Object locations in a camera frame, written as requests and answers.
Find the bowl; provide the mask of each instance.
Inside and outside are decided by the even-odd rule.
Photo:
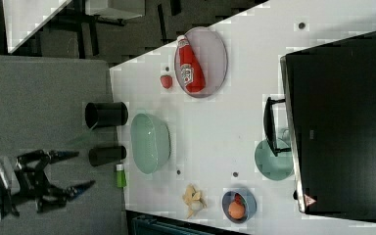
[[[164,121],[148,114],[138,114],[130,127],[133,160],[145,174],[160,169],[170,156],[169,131]]]
[[[278,148],[289,148],[281,139],[277,139]],[[267,140],[261,141],[255,150],[255,163],[258,170],[266,178],[279,181],[288,178],[294,172],[292,152],[283,152],[274,156],[267,143]]]
[[[239,194],[242,198],[242,201],[244,203],[245,207],[245,213],[244,216],[241,219],[235,219],[231,217],[231,215],[228,213],[228,208],[230,207],[230,204],[234,201],[234,197],[236,194]],[[233,223],[244,223],[247,220],[249,220],[257,211],[257,204],[255,197],[253,196],[252,192],[250,192],[246,188],[239,188],[239,189],[232,189],[231,191],[228,191],[224,194],[222,197],[222,210],[225,213],[225,216],[230,219]]]

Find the small green bottle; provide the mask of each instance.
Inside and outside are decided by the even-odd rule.
[[[123,164],[116,165],[117,188],[126,187],[126,175]]]

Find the bottle cap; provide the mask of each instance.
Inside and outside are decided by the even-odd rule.
[[[176,40],[177,41],[180,41],[180,40],[183,40],[183,39],[187,39],[185,35],[179,35]]]
[[[116,171],[121,171],[121,170],[124,170],[123,164],[117,164],[116,165]]]

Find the ketchup bottle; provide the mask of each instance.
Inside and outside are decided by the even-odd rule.
[[[206,87],[203,70],[201,70],[200,63],[198,63],[188,39],[181,35],[177,40],[184,85],[190,93],[199,92]]]

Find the black cup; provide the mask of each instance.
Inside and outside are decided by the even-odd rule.
[[[127,118],[127,107],[123,102],[88,103],[85,107],[85,122],[89,128],[124,125]]]
[[[94,148],[88,152],[88,160],[93,166],[105,165],[125,159],[126,154],[126,148],[123,146]]]

